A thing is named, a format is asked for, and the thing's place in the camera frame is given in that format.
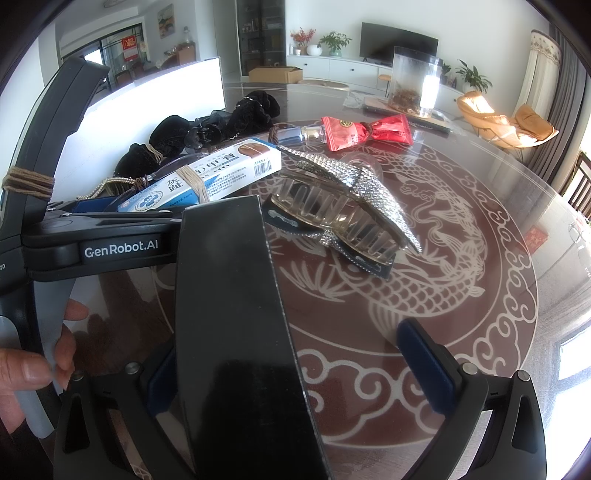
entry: blue pad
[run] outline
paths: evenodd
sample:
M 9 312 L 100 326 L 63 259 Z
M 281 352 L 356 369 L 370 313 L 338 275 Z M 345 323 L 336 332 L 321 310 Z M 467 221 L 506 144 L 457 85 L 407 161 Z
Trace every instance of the blue pad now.
M 146 408 L 150 415 L 167 411 L 177 393 L 177 357 L 173 348 L 148 382 Z
M 72 209 L 72 213 L 104 212 L 114 198 L 116 197 L 99 197 L 97 199 L 80 200 Z
M 397 330 L 398 349 L 423 389 L 433 411 L 449 415 L 456 408 L 456 392 L 452 379 L 433 351 L 415 329 L 403 320 Z

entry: red flowers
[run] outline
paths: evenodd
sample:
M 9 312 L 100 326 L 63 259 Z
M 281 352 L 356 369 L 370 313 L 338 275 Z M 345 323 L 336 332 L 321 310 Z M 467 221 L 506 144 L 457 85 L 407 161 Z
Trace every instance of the red flowers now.
M 308 33 L 306 33 L 304 29 L 300 27 L 299 32 L 291 32 L 291 38 L 295 40 L 300 48 L 305 48 L 307 47 L 308 43 L 310 43 L 310 40 L 312 40 L 312 37 L 315 33 L 316 30 L 314 28 L 311 28 Z

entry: barcode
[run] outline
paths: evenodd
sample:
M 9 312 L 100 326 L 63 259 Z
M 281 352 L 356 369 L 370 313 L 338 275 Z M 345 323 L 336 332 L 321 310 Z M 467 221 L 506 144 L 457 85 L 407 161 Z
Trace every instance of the barcode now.
M 255 176 L 264 175 L 271 169 L 271 160 L 255 165 Z

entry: curtain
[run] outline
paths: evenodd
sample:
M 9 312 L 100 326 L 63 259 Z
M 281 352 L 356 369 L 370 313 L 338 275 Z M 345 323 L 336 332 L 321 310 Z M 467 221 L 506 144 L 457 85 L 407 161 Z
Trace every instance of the curtain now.
M 544 120 L 548 120 L 552 101 L 558 85 L 558 73 L 562 51 L 548 35 L 538 30 L 531 31 L 530 59 L 525 79 L 513 117 L 517 109 L 526 103 Z
M 550 25 L 550 36 L 562 50 L 562 64 L 548 122 L 560 133 L 544 145 L 535 147 L 533 155 L 525 162 L 531 171 L 548 184 L 553 182 L 569 150 L 579 119 L 587 79 L 587 72 L 577 54 L 553 25 Z
M 579 158 L 579 152 L 583 147 L 583 138 L 589 125 L 591 123 L 591 77 L 587 75 L 587 81 L 585 83 L 585 92 L 583 94 L 583 105 L 579 113 L 579 121 L 573 131 L 573 136 L 570 140 L 570 146 L 567 149 L 563 161 L 558 167 L 558 171 L 554 176 L 550 186 L 557 192 L 562 191 L 564 187 L 568 188 L 568 183 L 573 179 L 574 173 L 577 167 L 577 159 Z

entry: flower vase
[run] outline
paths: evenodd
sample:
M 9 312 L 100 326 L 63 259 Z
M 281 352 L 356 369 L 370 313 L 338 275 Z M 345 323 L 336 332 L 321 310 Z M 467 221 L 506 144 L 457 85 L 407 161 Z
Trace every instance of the flower vase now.
M 308 45 L 306 52 L 311 57 L 320 57 L 322 55 L 322 47 L 320 45 Z

